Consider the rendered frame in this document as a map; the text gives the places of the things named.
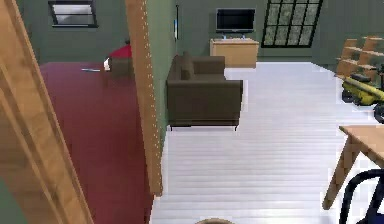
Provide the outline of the black metal chair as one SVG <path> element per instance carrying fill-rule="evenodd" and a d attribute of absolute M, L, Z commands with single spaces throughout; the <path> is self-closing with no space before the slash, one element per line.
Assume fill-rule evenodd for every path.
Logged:
<path fill-rule="evenodd" d="M 370 179 L 376 179 L 375 187 L 370 188 L 370 194 L 361 193 L 363 190 L 361 184 Z M 360 172 L 348 182 L 343 195 L 338 224 L 348 224 L 352 200 L 357 198 L 355 191 L 358 191 L 358 195 L 363 196 L 366 201 L 365 213 L 356 224 L 384 224 L 384 211 L 379 211 L 381 205 L 384 204 L 384 169 L 370 169 Z"/>

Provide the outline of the brown wooden room door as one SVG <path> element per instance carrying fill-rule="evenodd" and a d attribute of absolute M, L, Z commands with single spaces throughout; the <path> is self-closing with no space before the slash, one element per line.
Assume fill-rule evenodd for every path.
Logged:
<path fill-rule="evenodd" d="M 0 0 L 0 178 L 27 224 L 94 224 L 16 0 Z"/>

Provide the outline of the light wooden tv cabinet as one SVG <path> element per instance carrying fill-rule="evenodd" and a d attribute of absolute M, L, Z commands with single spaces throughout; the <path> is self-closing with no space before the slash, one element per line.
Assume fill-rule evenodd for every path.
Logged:
<path fill-rule="evenodd" d="M 250 38 L 211 39 L 210 55 L 223 56 L 226 68 L 255 68 L 259 43 Z"/>

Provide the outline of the framed picture on wall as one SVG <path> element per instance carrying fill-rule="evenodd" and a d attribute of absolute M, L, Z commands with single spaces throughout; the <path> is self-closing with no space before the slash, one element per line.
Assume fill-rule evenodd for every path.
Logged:
<path fill-rule="evenodd" d="M 176 4 L 175 5 L 175 17 L 174 17 L 174 21 L 173 21 L 173 24 L 174 24 L 174 39 L 175 41 L 177 41 L 179 39 L 179 5 Z"/>

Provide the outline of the wooden slatted shelf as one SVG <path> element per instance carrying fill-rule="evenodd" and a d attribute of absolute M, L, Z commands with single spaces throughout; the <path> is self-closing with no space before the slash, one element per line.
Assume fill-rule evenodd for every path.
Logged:
<path fill-rule="evenodd" d="M 372 81 L 377 78 L 374 59 L 384 59 L 384 37 L 365 36 L 362 40 L 346 39 L 341 55 L 337 58 L 335 75 L 348 77 L 361 73 Z"/>

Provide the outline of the black television set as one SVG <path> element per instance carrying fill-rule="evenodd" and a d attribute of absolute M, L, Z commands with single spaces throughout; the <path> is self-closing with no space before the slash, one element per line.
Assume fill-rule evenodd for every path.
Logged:
<path fill-rule="evenodd" d="M 218 8 L 217 33 L 251 33 L 254 30 L 254 8 Z"/>

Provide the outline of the yellow black vehicle toy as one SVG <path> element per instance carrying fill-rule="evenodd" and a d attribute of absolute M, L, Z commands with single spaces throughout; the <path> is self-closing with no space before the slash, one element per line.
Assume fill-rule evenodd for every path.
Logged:
<path fill-rule="evenodd" d="M 380 86 L 376 87 L 372 79 L 362 74 L 351 74 L 343 77 L 343 91 L 341 98 L 345 103 L 353 103 L 357 106 L 374 105 L 373 116 L 381 124 L 384 124 L 384 64 L 380 68 L 373 68 L 380 77 Z"/>

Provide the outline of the large black grid window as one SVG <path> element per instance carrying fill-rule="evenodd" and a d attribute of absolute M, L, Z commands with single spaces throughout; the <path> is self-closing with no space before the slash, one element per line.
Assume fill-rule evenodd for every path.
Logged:
<path fill-rule="evenodd" d="M 310 48 L 324 0 L 268 0 L 261 46 Z"/>

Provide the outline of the wooden dining table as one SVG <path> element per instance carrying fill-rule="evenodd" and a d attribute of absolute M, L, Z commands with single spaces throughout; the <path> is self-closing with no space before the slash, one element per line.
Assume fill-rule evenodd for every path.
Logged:
<path fill-rule="evenodd" d="M 324 210 L 332 207 L 360 153 L 384 168 L 384 125 L 349 125 L 340 126 L 339 129 L 347 135 L 347 140 L 322 202 Z"/>

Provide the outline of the dark brown sofa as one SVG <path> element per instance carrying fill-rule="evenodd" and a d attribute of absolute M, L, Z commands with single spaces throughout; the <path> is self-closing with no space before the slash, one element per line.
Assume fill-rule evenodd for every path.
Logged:
<path fill-rule="evenodd" d="M 239 125 L 242 80 L 227 80 L 224 56 L 176 55 L 166 80 L 168 125 Z"/>

